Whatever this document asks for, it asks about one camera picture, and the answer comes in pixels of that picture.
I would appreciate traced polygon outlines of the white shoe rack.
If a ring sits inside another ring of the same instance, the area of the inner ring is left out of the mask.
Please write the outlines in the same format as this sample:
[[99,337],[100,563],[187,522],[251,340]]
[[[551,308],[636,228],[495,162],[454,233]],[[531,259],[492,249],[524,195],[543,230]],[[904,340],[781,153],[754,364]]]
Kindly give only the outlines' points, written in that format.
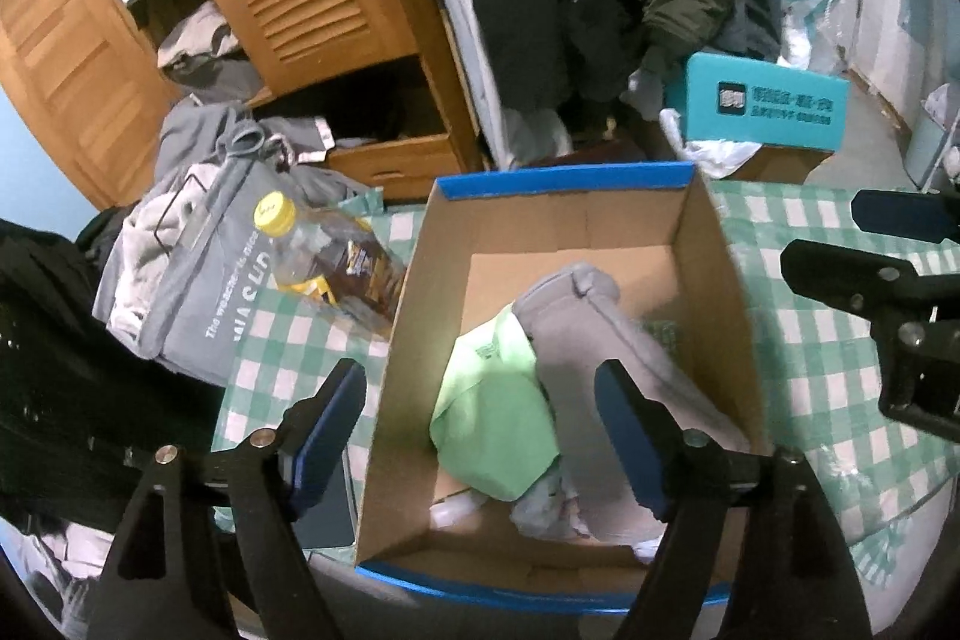
[[918,190],[929,190],[939,174],[946,174],[947,152],[957,145],[958,83],[949,81],[935,88],[921,103],[908,143],[905,170]]

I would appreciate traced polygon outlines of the green sponge cloth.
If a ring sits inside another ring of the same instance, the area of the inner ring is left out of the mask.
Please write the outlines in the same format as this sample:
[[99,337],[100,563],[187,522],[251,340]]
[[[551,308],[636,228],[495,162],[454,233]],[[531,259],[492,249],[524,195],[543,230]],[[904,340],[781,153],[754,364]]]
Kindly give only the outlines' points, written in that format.
[[672,320],[643,320],[641,326],[646,333],[664,349],[674,362],[680,357],[679,325]]

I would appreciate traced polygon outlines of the plastic bottle yellow cap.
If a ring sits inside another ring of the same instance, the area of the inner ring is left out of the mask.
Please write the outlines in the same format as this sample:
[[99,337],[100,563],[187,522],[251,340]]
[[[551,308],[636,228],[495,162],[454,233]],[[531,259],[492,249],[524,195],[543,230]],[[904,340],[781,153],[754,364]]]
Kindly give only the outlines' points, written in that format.
[[270,241],[280,291],[391,334],[407,268],[368,223],[342,209],[298,205],[280,190],[260,198],[252,220]]

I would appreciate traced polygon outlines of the grey printed tote bag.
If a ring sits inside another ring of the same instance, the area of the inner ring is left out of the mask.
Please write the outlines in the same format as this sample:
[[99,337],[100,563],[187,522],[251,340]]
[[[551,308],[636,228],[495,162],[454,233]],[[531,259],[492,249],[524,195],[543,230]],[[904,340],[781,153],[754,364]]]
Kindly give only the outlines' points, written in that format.
[[185,99],[160,131],[155,182],[122,223],[93,314],[140,359],[223,386],[270,280],[254,209],[270,191],[313,208],[381,213],[381,190],[325,167],[324,119],[254,119]]

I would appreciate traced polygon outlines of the brown cardboard box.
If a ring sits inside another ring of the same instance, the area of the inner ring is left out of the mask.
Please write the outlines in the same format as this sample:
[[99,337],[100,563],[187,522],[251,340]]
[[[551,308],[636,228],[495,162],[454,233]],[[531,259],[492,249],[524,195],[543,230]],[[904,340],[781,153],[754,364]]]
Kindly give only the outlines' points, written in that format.
[[830,152],[805,148],[763,146],[731,175],[732,181],[802,185]]

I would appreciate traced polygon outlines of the wooden louvered cabinet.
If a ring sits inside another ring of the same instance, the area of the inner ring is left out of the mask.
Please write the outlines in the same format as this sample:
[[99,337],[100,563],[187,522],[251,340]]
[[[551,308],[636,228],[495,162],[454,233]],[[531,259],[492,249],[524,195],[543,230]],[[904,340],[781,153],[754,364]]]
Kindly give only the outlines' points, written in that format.
[[483,167],[438,0],[2,0],[2,89],[98,208],[148,188],[181,99],[317,117],[311,158],[391,202]]

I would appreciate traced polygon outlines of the white plastic bag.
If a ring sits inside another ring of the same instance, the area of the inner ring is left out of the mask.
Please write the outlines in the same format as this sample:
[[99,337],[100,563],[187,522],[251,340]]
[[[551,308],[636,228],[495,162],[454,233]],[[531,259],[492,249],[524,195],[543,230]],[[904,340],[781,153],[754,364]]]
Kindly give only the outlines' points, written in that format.
[[709,179],[729,179],[760,152],[760,143],[706,140],[686,142],[680,133],[680,113],[674,109],[659,112],[659,128],[667,144],[681,161],[695,164]]

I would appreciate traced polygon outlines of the large grey fleece sock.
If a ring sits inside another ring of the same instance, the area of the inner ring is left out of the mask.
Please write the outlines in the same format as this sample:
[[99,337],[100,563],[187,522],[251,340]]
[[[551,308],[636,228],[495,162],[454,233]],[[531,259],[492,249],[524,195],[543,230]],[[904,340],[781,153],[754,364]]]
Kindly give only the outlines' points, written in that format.
[[664,448],[688,429],[747,452],[747,437],[620,308],[612,276],[573,263],[512,306],[534,347],[579,516],[607,546],[664,532]]

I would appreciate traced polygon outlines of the white patterned rolled cloth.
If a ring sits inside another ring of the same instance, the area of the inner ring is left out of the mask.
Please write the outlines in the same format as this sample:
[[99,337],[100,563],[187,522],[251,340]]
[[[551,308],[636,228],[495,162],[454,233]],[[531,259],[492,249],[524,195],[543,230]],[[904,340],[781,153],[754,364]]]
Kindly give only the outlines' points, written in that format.
[[530,539],[573,542],[590,538],[579,513],[578,491],[561,459],[512,504],[509,520],[521,536]]

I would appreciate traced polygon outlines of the light green cloth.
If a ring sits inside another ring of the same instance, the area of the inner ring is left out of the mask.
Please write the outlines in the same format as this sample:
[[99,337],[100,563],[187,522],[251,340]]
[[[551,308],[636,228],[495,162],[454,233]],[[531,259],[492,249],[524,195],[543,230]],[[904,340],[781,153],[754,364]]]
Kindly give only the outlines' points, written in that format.
[[537,356],[511,307],[454,341],[430,438],[446,474],[500,502],[523,497],[560,455]]

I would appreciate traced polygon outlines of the green white checkered tablecloth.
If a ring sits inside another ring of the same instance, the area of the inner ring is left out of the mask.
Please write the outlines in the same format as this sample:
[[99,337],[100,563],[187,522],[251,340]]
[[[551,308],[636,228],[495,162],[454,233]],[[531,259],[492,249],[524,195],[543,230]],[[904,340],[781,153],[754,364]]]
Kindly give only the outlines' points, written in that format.
[[[867,321],[793,294],[779,253],[807,239],[907,260],[921,275],[950,275],[957,245],[862,232],[851,218],[851,191],[839,188],[714,181],[709,190],[754,320],[773,432],[807,453],[854,565],[867,583],[887,588],[907,565],[914,509],[957,476],[958,450],[882,416]],[[386,356],[386,341],[352,320],[265,287],[241,333],[213,445],[233,447],[262,425],[278,424],[340,359],[355,359],[368,376],[366,406],[348,445],[353,486],[361,489]]]

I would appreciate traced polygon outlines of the teal shoe box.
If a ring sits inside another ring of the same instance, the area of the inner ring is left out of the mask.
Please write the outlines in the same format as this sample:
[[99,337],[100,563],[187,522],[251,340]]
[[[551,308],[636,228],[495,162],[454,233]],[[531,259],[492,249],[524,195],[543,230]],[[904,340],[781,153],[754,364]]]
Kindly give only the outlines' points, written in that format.
[[850,83],[722,53],[695,53],[665,85],[686,142],[758,143],[836,152],[843,145]]

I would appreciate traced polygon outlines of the blue cardboard box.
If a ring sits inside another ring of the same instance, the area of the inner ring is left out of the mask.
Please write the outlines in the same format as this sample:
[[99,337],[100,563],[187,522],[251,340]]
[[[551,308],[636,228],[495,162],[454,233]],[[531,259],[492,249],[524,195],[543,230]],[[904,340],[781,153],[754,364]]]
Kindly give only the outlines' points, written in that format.
[[623,614],[662,525],[651,458],[612,440],[616,360],[683,429],[768,448],[742,286],[688,164],[444,177],[392,331],[356,565],[396,587],[547,614]]

